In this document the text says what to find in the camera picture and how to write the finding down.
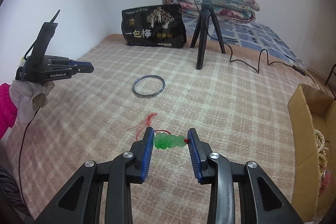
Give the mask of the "pink sleeve forearm left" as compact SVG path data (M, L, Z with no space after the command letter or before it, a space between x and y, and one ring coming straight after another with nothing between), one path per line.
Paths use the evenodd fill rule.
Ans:
M1 84L0 91L0 138L2 139L8 128L12 128L17 118L18 109L12 102L9 93L10 85Z

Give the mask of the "white gloved left hand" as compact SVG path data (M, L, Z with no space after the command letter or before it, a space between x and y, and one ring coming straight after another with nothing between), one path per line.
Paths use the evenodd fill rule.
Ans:
M18 109L17 120L20 124L28 124L36 111L48 104L47 96L54 87L53 81L39 84L13 80L9 87L9 95Z

